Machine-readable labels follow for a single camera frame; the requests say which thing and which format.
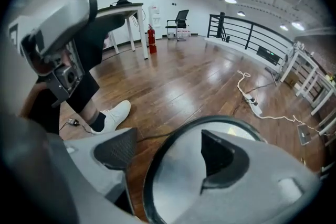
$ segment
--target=sneaker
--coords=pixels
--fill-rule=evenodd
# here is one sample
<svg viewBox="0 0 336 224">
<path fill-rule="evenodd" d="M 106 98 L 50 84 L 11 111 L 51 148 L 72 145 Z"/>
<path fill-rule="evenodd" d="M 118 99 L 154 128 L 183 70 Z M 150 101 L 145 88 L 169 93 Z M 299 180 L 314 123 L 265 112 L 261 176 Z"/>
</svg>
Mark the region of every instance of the sneaker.
<svg viewBox="0 0 336 224">
<path fill-rule="evenodd" d="M 119 103 L 115 108 L 111 110 L 104 110 L 101 111 L 106 118 L 105 118 L 105 126 L 101 132 L 96 132 L 91 129 L 92 134 L 104 134 L 110 133 L 116 130 L 118 125 L 122 123 L 128 116 L 131 110 L 131 103 L 127 100 L 122 101 Z"/>
</svg>

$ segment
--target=fluorescent light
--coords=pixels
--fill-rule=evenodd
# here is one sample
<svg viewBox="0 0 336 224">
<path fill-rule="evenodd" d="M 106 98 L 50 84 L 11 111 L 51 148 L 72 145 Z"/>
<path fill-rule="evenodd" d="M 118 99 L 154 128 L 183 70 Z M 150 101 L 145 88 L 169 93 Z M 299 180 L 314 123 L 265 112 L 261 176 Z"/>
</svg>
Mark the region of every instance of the fluorescent light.
<svg viewBox="0 0 336 224">
<path fill-rule="evenodd" d="M 302 25 L 300 22 L 292 22 L 292 25 L 293 25 L 296 29 L 298 29 L 298 30 L 300 30 L 300 31 L 304 31 L 304 30 L 305 30 L 304 27 L 303 27 L 303 25 Z"/>
<path fill-rule="evenodd" d="M 288 31 L 288 28 L 287 28 L 286 25 L 280 25 L 280 28 L 281 28 L 282 30 Z"/>
<path fill-rule="evenodd" d="M 238 12 L 237 14 L 238 14 L 239 16 L 243 16 L 243 17 L 245 17 L 245 13 L 242 12 L 242 11 Z"/>
<path fill-rule="evenodd" d="M 230 4 L 236 4 L 237 3 L 236 0 L 225 0 L 225 2 L 230 3 Z"/>
</svg>

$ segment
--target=fire extinguisher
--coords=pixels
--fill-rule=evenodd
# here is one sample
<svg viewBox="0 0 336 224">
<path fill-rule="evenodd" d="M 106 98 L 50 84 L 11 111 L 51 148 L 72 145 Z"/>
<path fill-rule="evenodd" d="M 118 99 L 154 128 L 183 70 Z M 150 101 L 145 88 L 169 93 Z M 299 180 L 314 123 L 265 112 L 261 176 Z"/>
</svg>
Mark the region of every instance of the fire extinguisher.
<svg viewBox="0 0 336 224">
<path fill-rule="evenodd" d="M 151 25 L 149 25 L 147 33 L 148 33 L 149 52 L 150 54 L 154 54 L 156 53 L 155 30 Z"/>
</svg>

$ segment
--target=person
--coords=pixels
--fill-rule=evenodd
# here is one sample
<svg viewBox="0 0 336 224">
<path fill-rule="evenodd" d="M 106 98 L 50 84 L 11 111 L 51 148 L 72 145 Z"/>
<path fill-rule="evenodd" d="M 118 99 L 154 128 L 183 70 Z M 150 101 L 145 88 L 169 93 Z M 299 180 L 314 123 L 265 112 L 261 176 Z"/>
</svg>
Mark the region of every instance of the person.
<svg viewBox="0 0 336 224">
<path fill-rule="evenodd" d="M 112 18 L 98 18 L 75 34 L 73 38 L 86 74 L 66 102 L 91 127 L 92 134 L 115 131 L 131 110 L 131 103 L 124 100 L 110 110 L 99 111 L 92 100 L 99 86 L 89 72 L 91 68 L 101 62 L 106 34 L 121 27 L 124 22 L 121 15 Z M 70 65 L 65 51 L 62 53 L 62 60 L 63 64 Z M 19 116 L 39 123 L 49 133 L 59 134 L 60 105 L 55 108 L 51 106 L 56 100 L 57 98 L 47 88 L 43 77 L 40 76 L 26 98 Z"/>
</svg>

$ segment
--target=black chair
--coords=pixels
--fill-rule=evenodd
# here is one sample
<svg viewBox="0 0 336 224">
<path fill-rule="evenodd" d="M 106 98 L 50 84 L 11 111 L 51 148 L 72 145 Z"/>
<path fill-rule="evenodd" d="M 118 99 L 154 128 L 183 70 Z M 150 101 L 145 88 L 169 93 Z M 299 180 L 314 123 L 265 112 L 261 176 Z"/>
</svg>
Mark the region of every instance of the black chair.
<svg viewBox="0 0 336 224">
<path fill-rule="evenodd" d="M 178 38 L 177 37 L 177 29 L 178 28 L 184 28 L 184 29 L 187 28 L 187 24 L 185 22 L 187 21 L 186 18 L 187 18 L 188 12 L 189 12 L 189 9 L 181 10 L 179 12 L 179 14 L 177 15 L 175 20 L 167 20 L 167 26 L 166 26 L 167 38 L 168 38 L 168 29 L 176 29 L 175 37 L 176 37 L 177 41 L 185 40 L 184 38 Z M 175 22 L 175 25 L 168 26 L 168 22 Z"/>
</svg>

